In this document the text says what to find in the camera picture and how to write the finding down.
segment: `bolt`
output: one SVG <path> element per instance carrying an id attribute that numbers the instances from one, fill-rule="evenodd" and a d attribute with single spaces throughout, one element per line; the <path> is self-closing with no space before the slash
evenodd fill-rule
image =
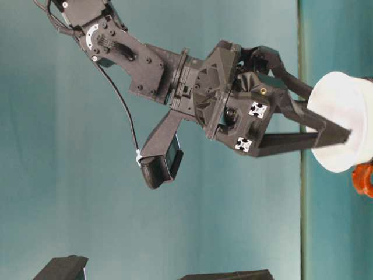
<path id="1" fill-rule="evenodd" d="M 123 29 L 123 31 L 125 31 L 125 32 L 127 32 L 128 31 L 128 28 L 122 23 L 122 29 Z"/>
<path id="2" fill-rule="evenodd" d="M 261 94 L 266 95 L 267 94 L 267 89 L 265 87 L 261 88 Z"/>
<path id="3" fill-rule="evenodd" d="M 231 126 L 237 122 L 237 112 L 233 109 L 228 109 L 225 115 L 227 125 Z"/>

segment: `white spool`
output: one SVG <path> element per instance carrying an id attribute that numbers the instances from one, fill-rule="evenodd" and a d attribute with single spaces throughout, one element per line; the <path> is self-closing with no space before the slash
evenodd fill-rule
<path id="1" fill-rule="evenodd" d="M 341 72 L 325 75 L 314 87 L 307 108 L 352 130 L 345 144 L 313 149 L 331 172 L 343 172 L 373 159 L 373 83 Z"/>

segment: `orange object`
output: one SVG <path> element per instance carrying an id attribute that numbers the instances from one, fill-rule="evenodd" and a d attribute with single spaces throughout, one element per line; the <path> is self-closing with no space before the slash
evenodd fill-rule
<path id="1" fill-rule="evenodd" d="M 373 184 L 371 181 L 373 174 L 373 163 L 361 164 L 352 173 L 352 180 L 356 191 L 360 195 L 367 195 L 373 198 Z"/>

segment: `teal wall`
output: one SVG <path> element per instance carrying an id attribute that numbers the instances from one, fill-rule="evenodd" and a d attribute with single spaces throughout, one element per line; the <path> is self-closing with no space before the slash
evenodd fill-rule
<path id="1" fill-rule="evenodd" d="M 301 1 L 302 72 L 314 85 L 331 71 L 373 74 L 373 2 Z M 372 279 L 373 205 L 351 171 L 333 174 L 304 156 L 304 279 Z"/>
<path id="2" fill-rule="evenodd" d="M 201 58 L 221 38 L 267 44 L 297 73 L 295 1 L 114 4 L 141 41 Z M 261 268 L 300 278 L 299 153 L 238 157 L 186 122 L 176 183 L 150 191 L 122 107 L 85 55 L 31 0 L 0 10 L 0 279 L 69 254 L 90 258 L 90 280 Z M 127 75 L 109 73 L 125 92 Z M 143 143 L 167 108 L 126 99 Z M 276 119 L 271 130 L 298 128 Z"/>

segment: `white cup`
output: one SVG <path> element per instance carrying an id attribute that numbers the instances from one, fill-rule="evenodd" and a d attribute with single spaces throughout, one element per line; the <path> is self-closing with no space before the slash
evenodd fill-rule
<path id="1" fill-rule="evenodd" d="M 331 172 L 343 172 L 373 159 L 373 83 L 341 72 L 325 75 L 314 87 L 307 108 L 352 130 L 346 143 L 312 149 Z M 307 127 L 307 132 L 314 132 Z"/>

